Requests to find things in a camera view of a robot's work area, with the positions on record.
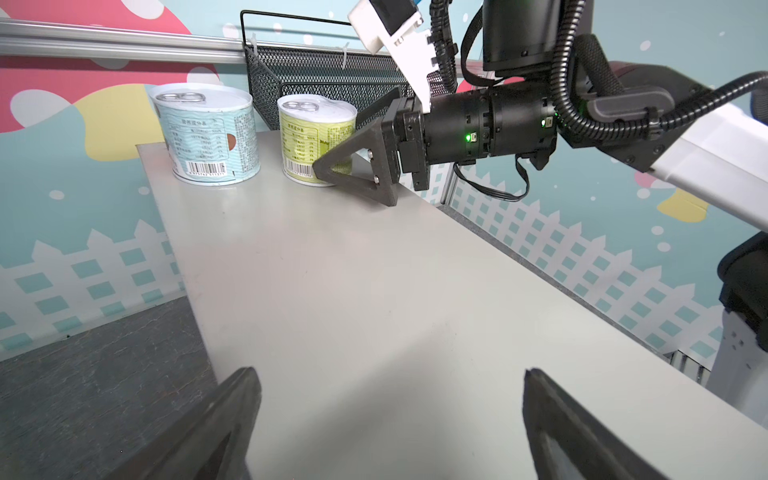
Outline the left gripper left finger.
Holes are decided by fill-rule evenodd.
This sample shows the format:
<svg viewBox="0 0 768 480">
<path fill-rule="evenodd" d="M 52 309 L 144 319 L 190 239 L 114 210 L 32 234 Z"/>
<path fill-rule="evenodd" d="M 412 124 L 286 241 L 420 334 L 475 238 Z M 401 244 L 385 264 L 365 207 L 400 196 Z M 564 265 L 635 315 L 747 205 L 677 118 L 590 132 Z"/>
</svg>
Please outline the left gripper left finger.
<svg viewBox="0 0 768 480">
<path fill-rule="evenodd" d="M 262 400 L 252 367 L 236 370 L 109 479 L 242 479 Z"/>
</svg>

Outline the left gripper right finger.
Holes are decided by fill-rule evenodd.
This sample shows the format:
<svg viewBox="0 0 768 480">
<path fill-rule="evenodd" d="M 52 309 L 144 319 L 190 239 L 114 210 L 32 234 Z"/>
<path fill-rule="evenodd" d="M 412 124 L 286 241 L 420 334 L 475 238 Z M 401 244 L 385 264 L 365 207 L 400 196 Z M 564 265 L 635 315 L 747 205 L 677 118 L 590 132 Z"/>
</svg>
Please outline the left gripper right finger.
<svg viewBox="0 0 768 480">
<path fill-rule="evenodd" d="M 523 421 L 540 479 L 663 479 L 546 372 L 525 372 Z"/>
</svg>

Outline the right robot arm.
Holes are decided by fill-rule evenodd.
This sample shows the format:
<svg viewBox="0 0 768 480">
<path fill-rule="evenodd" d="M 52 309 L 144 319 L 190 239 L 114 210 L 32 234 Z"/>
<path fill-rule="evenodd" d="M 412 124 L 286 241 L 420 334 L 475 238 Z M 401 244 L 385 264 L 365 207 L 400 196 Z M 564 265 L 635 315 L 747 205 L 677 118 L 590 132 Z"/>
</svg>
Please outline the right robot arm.
<svg viewBox="0 0 768 480">
<path fill-rule="evenodd" d="M 313 164 L 316 177 L 386 206 L 402 174 L 455 172 L 511 155 L 546 166 L 558 140 L 594 148 L 751 224 L 718 265 L 723 343 L 707 388 L 767 421 L 767 75 L 710 89 L 671 68 L 609 62 L 589 1 L 486 1 L 455 42 L 450 5 L 361 1 L 348 20 L 387 50 L 412 95 L 384 96 L 373 121 Z"/>
</svg>

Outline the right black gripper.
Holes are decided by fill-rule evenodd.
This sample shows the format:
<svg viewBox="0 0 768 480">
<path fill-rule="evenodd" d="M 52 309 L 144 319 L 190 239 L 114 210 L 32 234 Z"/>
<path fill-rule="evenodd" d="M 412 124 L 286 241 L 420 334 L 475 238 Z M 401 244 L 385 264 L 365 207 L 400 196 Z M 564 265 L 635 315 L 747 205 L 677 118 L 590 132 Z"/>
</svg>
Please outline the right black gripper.
<svg viewBox="0 0 768 480">
<path fill-rule="evenodd" d="M 313 163 L 319 180 L 388 207 L 398 203 L 402 173 L 411 175 L 415 191 L 429 188 L 422 105 L 400 94 L 395 87 L 358 112 L 360 130 Z"/>
</svg>

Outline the green label can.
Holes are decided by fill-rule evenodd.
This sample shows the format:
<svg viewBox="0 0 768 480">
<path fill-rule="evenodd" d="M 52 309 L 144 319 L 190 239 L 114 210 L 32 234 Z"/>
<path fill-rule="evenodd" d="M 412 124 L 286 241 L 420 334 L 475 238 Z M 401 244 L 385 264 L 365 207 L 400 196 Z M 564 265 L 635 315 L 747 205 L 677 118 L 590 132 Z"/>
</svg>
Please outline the green label can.
<svg viewBox="0 0 768 480">
<path fill-rule="evenodd" d="M 330 186 L 317 178 L 313 164 L 352 136 L 357 109 L 347 102 L 314 94 L 282 96 L 277 107 L 284 174 L 299 184 Z"/>
</svg>

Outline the teal label can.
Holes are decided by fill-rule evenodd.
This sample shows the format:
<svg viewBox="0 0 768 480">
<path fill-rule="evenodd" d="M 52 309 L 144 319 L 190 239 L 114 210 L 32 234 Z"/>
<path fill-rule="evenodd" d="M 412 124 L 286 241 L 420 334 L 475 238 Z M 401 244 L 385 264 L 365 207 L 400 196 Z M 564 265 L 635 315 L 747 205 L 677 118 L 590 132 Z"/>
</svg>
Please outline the teal label can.
<svg viewBox="0 0 768 480">
<path fill-rule="evenodd" d="M 252 96 L 204 83 L 172 83 L 148 90 L 175 176 L 190 184 L 226 186 L 260 170 Z"/>
</svg>

